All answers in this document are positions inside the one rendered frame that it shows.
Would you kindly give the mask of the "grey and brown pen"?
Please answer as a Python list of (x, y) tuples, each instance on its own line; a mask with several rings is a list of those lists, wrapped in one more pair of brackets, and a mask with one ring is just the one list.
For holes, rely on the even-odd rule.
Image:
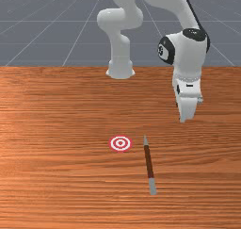
[(150, 147), (149, 147), (149, 143), (148, 143), (146, 135), (144, 135), (143, 144), (144, 144), (147, 174), (148, 174), (148, 179), (149, 179), (150, 194), (156, 195), (157, 191), (156, 191), (156, 185), (155, 185), (154, 174), (153, 174), (153, 164), (152, 164), (152, 159), (151, 159), (151, 151), (150, 151)]

